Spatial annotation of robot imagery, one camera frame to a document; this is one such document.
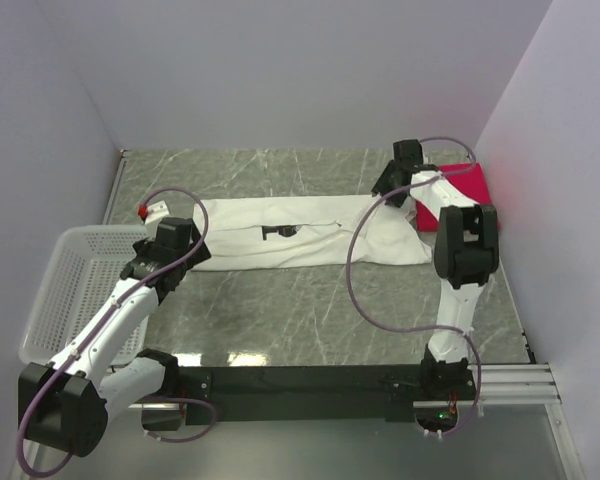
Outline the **white t shirt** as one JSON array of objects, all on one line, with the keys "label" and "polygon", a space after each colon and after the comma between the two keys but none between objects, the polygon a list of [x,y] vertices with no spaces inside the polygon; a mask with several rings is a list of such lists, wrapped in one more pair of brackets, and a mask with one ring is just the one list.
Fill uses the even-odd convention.
[{"label": "white t shirt", "polygon": [[[370,195],[206,200],[211,258],[199,271],[343,265],[355,229],[374,204]],[[428,264],[432,249],[410,220],[411,201],[379,206],[363,225],[352,260],[389,266]]]}]

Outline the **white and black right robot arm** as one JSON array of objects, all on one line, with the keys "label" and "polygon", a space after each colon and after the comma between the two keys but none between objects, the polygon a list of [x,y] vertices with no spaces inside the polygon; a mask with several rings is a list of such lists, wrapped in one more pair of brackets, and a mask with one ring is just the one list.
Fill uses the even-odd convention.
[{"label": "white and black right robot arm", "polygon": [[393,158],[372,187],[387,206],[416,200],[438,223],[433,265],[441,295],[418,377],[420,390],[432,399],[473,382],[468,365],[474,313],[499,267],[497,211],[454,186],[449,177],[455,174],[427,163],[419,140],[401,140],[393,144]]}]

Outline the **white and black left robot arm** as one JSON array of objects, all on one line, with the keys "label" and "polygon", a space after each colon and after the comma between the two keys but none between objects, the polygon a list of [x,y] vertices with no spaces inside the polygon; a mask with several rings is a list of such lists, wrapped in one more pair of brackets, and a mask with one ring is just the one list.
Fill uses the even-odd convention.
[{"label": "white and black left robot arm", "polygon": [[89,455],[110,420],[145,397],[173,399],[180,388],[175,356],[144,350],[114,374],[107,371],[133,331],[189,270],[210,259],[191,218],[166,217],[133,245],[107,301],[63,350],[29,363],[18,378],[18,433],[70,456]]}]

